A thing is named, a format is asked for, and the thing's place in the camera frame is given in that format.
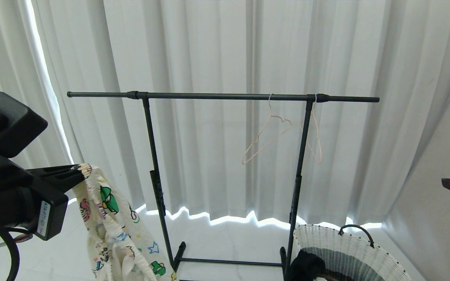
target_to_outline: white floor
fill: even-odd
[[[141,217],[159,241],[163,253],[163,235],[157,215]],[[190,219],[188,213],[175,220],[166,219],[171,238],[173,255],[181,241],[187,249],[188,258],[216,258],[222,260],[252,260],[279,263],[279,249],[287,247],[288,233],[285,228],[273,224],[258,227],[255,222],[223,222],[211,226],[208,217]],[[380,228],[370,229],[376,244],[387,249],[408,271],[413,281],[425,279],[400,252],[386,233]],[[75,203],[67,210],[64,226],[59,235],[44,242],[39,238],[18,244],[20,249],[20,271],[18,281],[93,281],[85,250],[86,229]],[[298,254],[296,246],[293,258]],[[0,280],[5,280],[9,270],[9,254],[0,248]],[[280,267],[252,267],[248,265],[215,265],[204,263],[182,263],[179,279],[195,281],[281,281]]]

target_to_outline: white curtain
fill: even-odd
[[[32,32],[34,15],[27,4],[0,1],[0,91],[46,119],[48,128],[13,160],[27,169],[70,164],[57,99],[40,61],[42,51]]]
[[[32,0],[75,161],[155,209],[141,101],[67,91],[325,93],[315,105],[298,215],[381,222],[450,94],[450,1]],[[247,165],[266,101],[152,100],[167,209],[287,221],[305,104],[271,102],[293,128]],[[285,129],[272,120],[255,149]],[[316,147],[311,121],[309,143]]]

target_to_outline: black garment rack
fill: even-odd
[[[168,258],[175,272],[178,270],[182,261],[191,261],[195,263],[223,263],[229,265],[259,265],[267,267],[281,267],[282,274],[286,276],[289,265],[291,264],[291,256],[293,254],[293,233],[296,226],[296,215],[298,213],[298,201],[300,200],[300,189],[302,186],[302,165],[305,155],[305,146],[307,145],[307,134],[309,131],[310,114],[313,103],[325,103],[327,101],[351,101],[360,103],[378,103],[380,98],[364,97],[364,96],[329,96],[327,94],[210,94],[210,93],[183,93],[183,92],[67,92],[67,96],[72,97],[104,97],[104,98],[132,98],[134,100],[142,100],[145,110],[145,120],[147,122],[148,140],[150,142],[150,151],[152,153],[152,162],[154,162],[154,170],[150,171],[152,187],[154,189],[155,201],[157,203],[157,211],[161,221],[162,234],[164,235],[164,243],[168,251]],[[159,164],[157,162],[157,153],[155,151],[154,130],[152,128],[152,118],[150,116],[151,98],[173,98],[188,100],[247,100],[247,101],[305,101],[305,118],[302,129],[302,141],[300,145],[300,154],[298,156],[298,166],[295,175],[295,188],[293,189],[293,200],[291,201],[291,212],[289,213],[289,240],[287,244],[287,253],[284,247],[280,248],[280,263],[261,263],[257,261],[243,260],[210,260],[206,258],[185,258],[186,249],[185,241],[180,244],[177,255],[173,258],[171,252],[170,237],[166,227],[166,207],[164,206],[163,190],[161,186],[161,178],[159,177]]]

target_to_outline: black basket handle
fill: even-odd
[[[370,246],[373,247],[373,248],[375,247],[375,242],[373,241],[373,238],[371,237],[371,235],[369,234],[369,232],[368,232],[365,228],[363,228],[362,226],[359,226],[359,225],[357,225],[357,224],[347,224],[346,226],[342,226],[342,227],[339,229],[339,232],[338,232],[339,235],[343,235],[343,228],[358,228],[358,229],[364,231],[364,233],[365,233],[365,234],[368,236],[368,238],[369,238]]]

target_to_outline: cartoon print garment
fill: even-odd
[[[177,281],[140,216],[104,173],[89,164],[74,166],[85,180],[73,188],[88,230],[87,248],[97,281]]]

